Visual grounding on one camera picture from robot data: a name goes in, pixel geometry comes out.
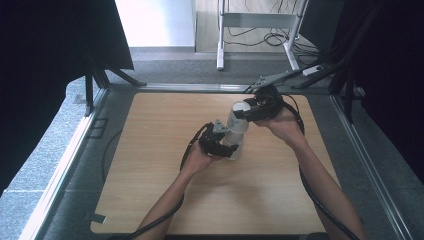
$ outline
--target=wire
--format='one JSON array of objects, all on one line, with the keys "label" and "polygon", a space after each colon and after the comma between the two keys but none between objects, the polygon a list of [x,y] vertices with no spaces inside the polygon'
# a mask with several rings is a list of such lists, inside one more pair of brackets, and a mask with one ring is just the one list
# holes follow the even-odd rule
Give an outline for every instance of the wire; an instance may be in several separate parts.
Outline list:
[{"label": "wire", "polygon": [[309,46],[309,45],[306,45],[306,44],[301,44],[301,43],[296,43],[297,45],[300,45],[300,46],[302,46],[302,47],[308,47],[308,48],[313,48],[313,49],[318,49],[317,47],[315,47],[315,46]]},{"label": "wire", "polygon": [[169,212],[167,212],[166,214],[164,214],[162,217],[156,219],[155,221],[149,223],[148,225],[138,229],[137,231],[131,233],[130,235],[126,236],[125,238],[123,238],[122,240],[130,240],[130,239],[134,239],[137,236],[140,236],[141,234],[149,231],[150,229],[156,227],[157,225],[161,224],[163,221],[165,221],[166,219],[170,218],[172,215],[174,215],[183,205],[184,202],[184,195],[181,197],[180,201],[177,203],[177,205],[171,209]]},{"label": "wire", "polygon": [[292,9],[292,14],[294,13],[294,9],[296,8],[296,3],[297,3],[297,0],[294,1],[294,5],[293,5],[293,9]]},{"label": "wire", "polygon": [[318,51],[305,50],[305,49],[302,49],[300,47],[300,46],[304,46],[304,47],[317,49],[313,46],[308,46],[308,45],[304,45],[304,44],[300,44],[300,43],[295,43],[295,44],[293,44],[293,46],[294,46],[294,50],[296,50],[299,53],[306,53],[306,54],[314,55],[314,56],[318,55]]},{"label": "wire", "polygon": [[306,62],[304,62],[301,58],[302,57],[310,57],[311,55],[310,54],[298,54],[298,55],[296,55],[297,56],[297,61],[298,62],[300,62],[301,64],[303,64],[303,65],[309,65],[310,63],[306,63]]},{"label": "wire", "polygon": [[[218,25],[218,31],[220,31],[220,21],[219,21],[220,8],[219,8],[219,3],[220,3],[220,1],[218,0],[218,3],[217,3],[217,13],[218,13],[217,25]],[[280,5],[278,7],[278,11],[277,11],[278,13],[281,13],[281,12],[284,13],[287,10],[287,8],[289,6],[288,0],[286,1],[286,6],[285,6],[285,8],[284,8],[283,11],[281,11],[281,8],[282,8],[282,5],[284,3],[284,0],[277,0],[275,2],[275,4],[272,6],[270,13],[273,11],[273,9],[275,8],[275,6],[277,6],[278,3],[280,3]],[[247,6],[247,0],[244,1],[244,6],[247,9],[247,11],[250,12],[249,7]],[[230,1],[228,1],[228,3],[227,3],[227,11],[228,12],[230,11]],[[229,27],[227,29],[228,29],[228,33],[229,33],[230,36],[232,36],[232,37],[238,37],[238,36],[247,34],[247,33],[251,32],[253,30],[256,30],[257,28],[251,28],[251,29],[248,29],[246,31],[243,31],[243,32],[240,32],[240,33],[237,33],[237,34],[233,34],[231,32],[231,29]],[[262,41],[259,41],[259,42],[256,42],[256,43],[241,43],[241,42],[231,42],[231,41],[225,41],[225,40],[223,40],[223,42],[226,43],[226,44],[241,45],[241,46],[247,46],[247,47],[257,46],[257,45],[260,45],[262,43],[266,43],[266,44],[268,44],[269,46],[272,46],[272,47],[279,47],[279,46],[283,45],[283,43],[288,40],[288,34],[285,33],[283,30],[281,30],[283,34],[278,33],[278,29],[276,30],[277,31],[276,33],[273,33],[272,30],[273,29],[271,28],[270,29],[270,33],[265,34],[263,40]],[[271,42],[270,41],[271,39],[275,39],[277,41],[277,43]]]},{"label": "wire", "polygon": [[[298,124],[299,124],[299,127],[301,128],[301,129],[303,129],[303,121],[301,120],[301,117],[300,117],[300,112],[299,112],[299,106],[297,105],[297,102],[296,102],[296,100],[292,97],[292,96],[290,96],[290,95],[287,95],[287,94],[283,94],[284,96],[287,96],[287,97],[289,97],[289,98],[291,98],[292,100],[293,100],[293,102],[294,102],[294,104],[295,104],[295,106],[296,106],[296,110],[295,111],[297,111],[297,112],[292,112],[293,113],[293,115],[295,115],[296,116],[296,118],[299,118],[299,119],[297,119],[298,121]],[[290,106],[289,104],[288,104],[288,109],[290,110],[290,111],[292,111],[292,110],[294,110],[294,108],[292,107],[292,106]],[[330,220],[330,221],[332,221],[341,231],[343,231],[349,238],[351,238],[351,239],[353,239],[353,240],[359,240],[359,238],[348,228],[348,227],[346,227],[337,217],[335,217],[319,200],[318,200],[318,198],[315,196],[315,194],[313,193],[313,191],[312,191],[312,189],[311,189],[311,187],[310,187],[310,185],[309,185],[309,183],[308,183],[308,181],[306,180],[306,177],[305,177],[305,175],[303,174],[303,172],[302,172],[302,169],[300,168],[300,166],[299,166],[299,173],[300,173],[300,179],[301,179],[301,181],[302,181],[302,184],[303,184],[303,186],[305,187],[305,190],[306,190],[306,192],[308,193],[308,195],[309,195],[309,197],[311,198],[311,200],[314,202],[314,204],[324,213],[324,215]]]},{"label": "wire", "polygon": [[112,136],[112,138],[109,140],[109,142],[106,144],[105,150],[103,151],[103,157],[102,157],[102,178],[103,182],[106,182],[106,169],[105,169],[105,162],[106,162],[106,152],[109,149],[110,144],[113,142],[113,140],[122,133],[122,129],[119,130],[115,135]]}]

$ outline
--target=dark background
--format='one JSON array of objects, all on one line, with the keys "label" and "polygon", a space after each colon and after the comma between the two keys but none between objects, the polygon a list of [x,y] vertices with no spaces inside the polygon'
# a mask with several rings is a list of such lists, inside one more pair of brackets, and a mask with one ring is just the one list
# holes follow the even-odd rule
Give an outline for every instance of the dark background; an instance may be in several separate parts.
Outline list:
[{"label": "dark background", "polygon": [[113,0],[1,1],[0,192],[36,147],[88,59],[133,69]]},{"label": "dark background", "polygon": [[353,63],[363,107],[424,183],[424,4],[385,1]]}]

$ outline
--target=wooden tabletop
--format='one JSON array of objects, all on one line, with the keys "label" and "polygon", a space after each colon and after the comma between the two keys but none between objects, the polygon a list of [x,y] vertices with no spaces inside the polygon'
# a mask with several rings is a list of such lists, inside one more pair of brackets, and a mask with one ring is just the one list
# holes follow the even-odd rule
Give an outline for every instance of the wooden tabletop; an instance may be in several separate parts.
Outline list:
[{"label": "wooden tabletop", "polygon": [[[96,233],[129,233],[179,171],[188,142],[208,122],[226,123],[246,94],[135,95],[92,222]],[[306,137],[336,178],[307,99],[293,96]],[[288,97],[284,100],[293,105]],[[243,152],[198,174],[185,192],[169,234],[306,234],[324,231],[300,181],[292,150],[268,129],[250,123]]]}]

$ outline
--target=black cable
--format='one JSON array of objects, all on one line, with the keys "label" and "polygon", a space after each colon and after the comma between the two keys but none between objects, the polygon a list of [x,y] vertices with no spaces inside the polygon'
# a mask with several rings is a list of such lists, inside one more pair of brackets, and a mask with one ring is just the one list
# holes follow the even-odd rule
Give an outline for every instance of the black cable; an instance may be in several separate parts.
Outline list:
[{"label": "black cable", "polygon": [[311,50],[306,50],[306,49],[302,49],[300,46],[300,43],[294,43],[293,44],[293,46],[294,46],[294,50],[296,50],[296,51],[298,51],[298,52],[301,52],[301,53],[309,53],[309,54],[311,54],[311,55],[317,55],[318,54],[318,52],[317,51],[311,51]]},{"label": "black cable", "polygon": [[[283,40],[281,40],[280,39],[280,37],[282,37],[282,38],[284,38],[285,39],[285,36],[284,35],[281,35],[281,34],[279,34],[279,33],[273,33],[272,32],[272,29],[270,30],[270,33],[268,33],[268,34],[266,34],[265,36],[264,36],[264,41],[268,44],[268,45],[270,45],[270,46],[273,46],[273,47],[278,47],[278,46],[281,46],[281,45],[283,45],[284,44],[284,42],[285,42],[285,40],[283,41]],[[269,40],[270,39],[275,39],[275,40],[277,40],[278,41],[278,43],[271,43],[271,42],[269,42]]]},{"label": "black cable", "polygon": [[284,2],[284,0],[281,1],[280,8],[278,9],[279,13],[285,13],[287,8],[289,7],[289,0],[287,0],[286,1],[286,7],[284,8],[284,11],[281,11],[281,6],[283,5],[283,2]]},{"label": "black cable", "polygon": [[309,45],[306,45],[306,44],[302,44],[302,43],[296,43],[297,45],[300,45],[300,46],[303,46],[303,47],[308,47],[308,48],[314,48],[314,49],[318,49],[317,47],[315,47],[315,46],[309,46]]},{"label": "black cable", "polygon": [[306,63],[306,62],[302,61],[302,59],[301,59],[301,57],[310,57],[311,56],[310,54],[299,54],[299,55],[296,55],[296,56],[297,56],[297,61],[300,62],[301,64],[303,64],[303,65],[309,65],[310,64],[310,63]]},{"label": "black cable", "polygon": [[283,2],[284,2],[284,0],[281,0],[280,1],[280,6],[278,7],[278,13],[281,13],[281,6],[283,6]]},{"label": "black cable", "polygon": [[308,193],[311,200],[314,202],[315,206],[317,206],[322,213],[332,221],[340,230],[342,230],[350,239],[359,240],[359,238],[349,229],[347,228],[337,217],[335,217],[328,209],[322,205],[322,203],[317,199],[315,194],[312,192],[308,182],[306,181],[305,176],[303,175],[302,169],[299,167],[300,179],[302,180],[303,186],[305,187],[306,193]]},{"label": "black cable", "polygon": [[281,28],[278,28],[277,29],[277,32],[278,32],[278,30],[280,30],[284,35],[284,38],[286,39],[286,40],[288,40],[289,39],[289,34],[288,33],[286,33],[285,31],[284,31],[284,29],[281,29]]},{"label": "black cable", "polygon": [[315,51],[309,51],[309,50],[303,50],[301,48],[298,48],[295,46],[293,48],[293,55],[303,55],[303,56],[310,56],[310,57],[318,57],[318,52]]},{"label": "black cable", "polygon": [[249,30],[247,30],[247,31],[244,31],[244,32],[241,32],[241,33],[237,33],[237,34],[232,34],[232,33],[231,33],[230,28],[228,28],[228,33],[229,33],[229,34],[230,34],[230,36],[232,36],[232,37],[238,37],[238,36],[241,36],[241,35],[246,34],[246,33],[248,33],[248,32],[251,32],[251,31],[253,31],[253,30],[256,30],[256,28],[251,28],[251,29],[249,29]]},{"label": "black cable", "polygon": [[280,0],[275,1],[275,4],[272,6],[271,11],[269,11],[269,13],[272,13],[272,10],[274,10],[275,6],[277,6],[279,1]]},{"label": "black cable", "polygon": [[106,144],[105,150],[103,151],[103,157],[102,157],[102,178],[103,182],[106,182],[106,170],[105,170],[105,162],[106,162],[106,152],[109,149],[110,144],[113,142],[113,140],[122,133],[122,129],[119,130],[115,135],[112,136],[112,138],[109,140],[109,142]]},{"label": "black cable", "polygon": [[294,1],[294,5],[293,5],[293,9],[292,9],[292,14],[294,13],[294,9],[296,8],[296,3],[297,3],[297,0],[296,1]]},{"label": "black cable", "polygon": [[259,44],[264,43],[264,42],[265,42],[265,40],[262,40],[262,41],[257,42],[257,43],[249,44],[249,43],[239,43],[239,42],[227,42],[227,41],[224,40],[224,43],[226,43],[226,44],[234,44],[234,45],[241,45],[241,46],[247,46],[247,47],[253,47],[253,46],[259,45]]},{"label": "black cable", "polygon": [[[296,111],[297,113],[293,113],[293,115],[297,116],[297,118],[300,118],[300,112],[299,112],[299,106],[297,105],[296,100],[290,96],[290,95],[286,95],[283,94],[284,96],[287,96],[289,98],[291,98],[296,106]],[[309,195],[309,197],[311,198],[311,200],[314,202],[315,206],[317,206],[322,212],[323,214],[331,221],[333,222],[341,231],[343,231],[350,239],[353,240],[359,240],[359,238],[349,229],[347,228],[337,217],[335,217],[319,200],[318,198],[315,196],[315,194],[313,193],[308,181],[306,180],[305,175],[302,172],[302,169],[299,166],[299,173],[300,173],[300,179],[302,181],[302,184],[306,190],[306,193]]]},{"label": "black cable", "polygon": [[[196,134],[194,135],[194,137],[190,140],[190,142],[189,142],[189,144],[188,144],[188,146],[186,148],[186,151],[184,152],[183,158],[181,159],[180,171],[181,171],[181,169],[183,168],[183,166],[185,164],[185,161],[186,161],[186,159],[188,157],[188,154],[190,153],[191,147],[193,146],[194,142],[196,142],[198,140],[198,138],[199,138],[200,134],[202,133],[203,129],[205,129],[209,124],[212,124],[212,123],[205,124],[203,127],[201,127],[199,129],[199,131],[196,132]],[[141,227],[140,229],[137,229],[135,232],[133,232],[130,235],[122,238],[121,240],[134,239],[135,237],[140,236],[141,234],[143,234],[143,233],[149,231],[150,229],[156,227],[157,225],[161,224],[163,221],[165,221],[166,219],[168,219],[171,216],[173,216],[181,208],[181,206],[183,205],[183,202],[184,202],[184,194],[181,197],[181,199],[178,201],[177,205],[174,208],[172,208],[170,211],[168,211],[167,213],[165,213],[162,217],[156,219],[155,221],[147,224],[144,227]]]},{"label": "black cable", "polygon": [[244,0],[244,6],[246,7],[247,12],[250,12],[249,8],[247,7],[247,0]]}]

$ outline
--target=forearm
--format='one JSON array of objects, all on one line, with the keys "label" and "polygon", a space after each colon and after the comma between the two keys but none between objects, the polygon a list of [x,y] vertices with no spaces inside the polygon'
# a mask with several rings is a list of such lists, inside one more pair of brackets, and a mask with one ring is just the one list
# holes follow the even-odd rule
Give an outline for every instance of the forearm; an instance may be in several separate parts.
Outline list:
[{"label": "forearm", "polygon": [[[306,139],[291,144],[300,168],[319,201],[359,239],[365,239],[365,233],[359,216],[350,200],[331,177],[321,161],[308,145]],[[331,239],[349,239],[335,224],[318,210],[321,221]]]},{"label": "forearm", "polygon": [[[139,228],[148,225],[149,223],[162,217],[171,209],[173,209],[184,195],[184,191],[192,177],[193,175],[186,171],[180,172],[175,178],[174,182],[169,186],[169,188],[163,193],[155,205],[150,209],[149,213],[144,217]],[[172,217],[168,218],[161,224],[155,226],[136,239],[163,239],[169,228],[169,225],[171,224],[171,220]]]}]

